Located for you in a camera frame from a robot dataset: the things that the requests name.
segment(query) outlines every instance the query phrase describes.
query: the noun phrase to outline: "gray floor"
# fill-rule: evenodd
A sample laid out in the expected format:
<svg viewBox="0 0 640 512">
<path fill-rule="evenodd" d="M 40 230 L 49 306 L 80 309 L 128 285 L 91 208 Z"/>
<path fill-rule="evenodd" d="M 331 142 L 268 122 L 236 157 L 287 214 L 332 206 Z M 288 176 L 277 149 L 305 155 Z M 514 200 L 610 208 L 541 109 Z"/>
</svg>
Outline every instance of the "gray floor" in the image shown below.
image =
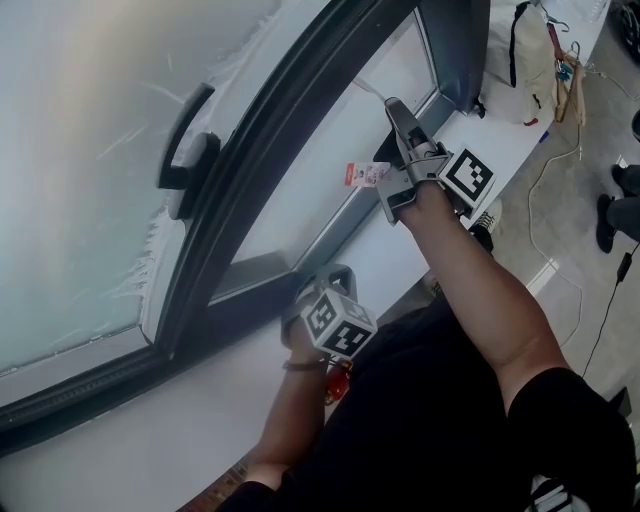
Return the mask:
<svg viewBox="0 0 640 512">
<path fill-rule="evenodd" d="M 618 44 L 610 24 L 605 26 L 592 61 L 597 69 L 614 76 L 633 94 L 640 92 L 640 68 Z M 630 128 L 640 103 L 634 103 L 610 81 L 596 75 L 587 77 L 585 96 L 588 125 L 583 133 L 582 160 L 575 155 L 551 164 L 533 201 L 536 242 L 557 262 L 562 273 L 584 289 L 580 328 L 563 347 L 569 363 L 580 374 L 604 319 L 618 266 L 624 253 L 636 245 L 619 234 L 610 255 L 600 252 L 595 242 L 596 200 L 602 193 L 621 196 L 610 175 L 610 168 L 619 156 L 629 163 L 640 163 L 640 144 Z M 525 284 L 546 264 L 529 240 L 527 195 L 544 163 L 575 147 L 575 118 L 568 114 L 562 125 L 551 128 L 550 134 L 501 194 L 504 214 L 494 233 L 497 261 Z M 578 322 L 579 296 L 579 291 L 557 274 L 537 296 L 561 344 Z M 385 319 L 424 305 L 428 299 L 424 287 L 419 285 Z M 640 380 L 636 378 L 639 374 L 640 250 L 618 289 L 586 380 L 605 396 L 628 385 L 634 408 L 631 419 L 640 425 Z"/>
</svg>

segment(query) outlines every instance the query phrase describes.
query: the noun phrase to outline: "white backpack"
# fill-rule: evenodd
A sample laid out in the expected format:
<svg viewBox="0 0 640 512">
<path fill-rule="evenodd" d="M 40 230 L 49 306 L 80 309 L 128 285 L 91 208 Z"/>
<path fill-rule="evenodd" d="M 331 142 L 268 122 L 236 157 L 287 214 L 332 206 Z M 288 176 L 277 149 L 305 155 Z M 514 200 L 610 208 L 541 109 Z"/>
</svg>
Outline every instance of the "white backpack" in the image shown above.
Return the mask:
<svg viewBox="0 0 640 512">
<path fill-rule="evenodd" d="M 482 102 L 489 115 L 534 124 L 556 83 L 551 37 L 530 2 L 492 0 Z"/>
</svg>

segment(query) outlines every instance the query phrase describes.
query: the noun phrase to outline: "black shoe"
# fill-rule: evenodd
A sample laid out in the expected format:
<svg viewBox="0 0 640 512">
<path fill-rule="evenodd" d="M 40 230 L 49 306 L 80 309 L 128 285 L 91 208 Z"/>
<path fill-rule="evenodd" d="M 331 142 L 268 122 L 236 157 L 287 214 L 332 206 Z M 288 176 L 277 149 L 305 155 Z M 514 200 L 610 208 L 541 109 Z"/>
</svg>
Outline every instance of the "black shoe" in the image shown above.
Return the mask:
<svg viewBox="0 0 640 512">
<path fill-rule="evenodd" d="M 620 183 L 620 181 L 622 180 L 622 167 L 620 167 L 618 164 L 614 165 L 611 168 L 611 176 L 613 177 L 613 181 L 616 182 L 616 185 L 618 185 L 622 189 L 624 197 L 636 197 L 631 192 L 627 192 L 622 186 L 622 183 Z"/>
<path fill-rule="evenodd" d="M 606 194 L 598 198 L 598 227 L 596 228 L 596 240 L 602 252 L 609 254 L 613 249 L 613 237 L 616 230 L 607 222 L 607 210 L 614 199 Z"/>
</svg>

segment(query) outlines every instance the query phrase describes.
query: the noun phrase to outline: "fiducial marker cube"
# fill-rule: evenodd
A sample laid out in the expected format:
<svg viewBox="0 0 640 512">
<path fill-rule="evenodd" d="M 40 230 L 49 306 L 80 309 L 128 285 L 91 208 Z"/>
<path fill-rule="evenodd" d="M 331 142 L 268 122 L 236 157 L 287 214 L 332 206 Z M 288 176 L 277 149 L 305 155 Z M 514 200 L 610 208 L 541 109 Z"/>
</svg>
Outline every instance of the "fiducial marker cube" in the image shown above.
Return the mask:
<svg viewBox="0 0 640 512">
<path fill-rule="evenodd" d="M 378 332 L 372 311 L 330 288 L 302 318 L 313 345 L 342 359 L 353 359 Z"/>
</svg>

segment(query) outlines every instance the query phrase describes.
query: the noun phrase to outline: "black cable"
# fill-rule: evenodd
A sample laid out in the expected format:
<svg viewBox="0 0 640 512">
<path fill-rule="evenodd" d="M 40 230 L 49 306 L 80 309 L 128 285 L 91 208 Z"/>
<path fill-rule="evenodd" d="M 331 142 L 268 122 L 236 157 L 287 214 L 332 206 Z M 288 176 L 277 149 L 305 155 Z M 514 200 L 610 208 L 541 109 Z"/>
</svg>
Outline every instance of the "black cable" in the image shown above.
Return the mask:
<svg viewBox="0 0 640 512">
<path fill-rule="evenodd" d="M 582 373 L 582 378 L 583 379 L 584 379 L 585 375 L 587 374 L 587 370 L 589 369 L 589 364 L 591 363 L 591 359 L 593 358 L 593 354 L 595 354 L 595 352 L 596 352 L 596 348 L 598 347 L 598 343 L 600 343 L 600 337 L 602 336 L 602 330 L 604 329 L 604 325 L 607 323 L 607 318 L 609 317 L 609 309 L 611 309 L 611 304 L 613 303 L 613 299 L 615 298 L 616 292 L 618 291 L 618 286 L 620 286 L 620 283 L 622 283 L 622 281 L 624 281 L 624 278 L 627 276 L 627 272 L 629 272 L 629 269 L 631 268 L 631 263 L 633 263 L 633 255 L 638 250 L 638 247 L 640 247 L 640 243 L 638 243 L 638 245 L 636 245 L 636 248 L 633 250 L 633 252 L 631 254 L 629 254 L 629 253 L 625 254 L 625 257 L 622 260 L 622 263 L 620 264 L 620 268 L 618 269 L 618 279 L 616 281 L 616 286 L 613 289 L 613 294 L 611 295 L 611 300 L 609 301 L 609 305 L 607 306 L 607 312 L 605 313 L 604 320 L 602 321 L 602 325 L 600 326 L 600 332 L 598 333 L 598 339 L 596 340 L 596 344 L 593 346 L 593 349 L 591 350 L 591 355 L 589 356 L 589 360 L 587 361 L 587 365 L 584 367 L 584 372 Z"/>
</svg>

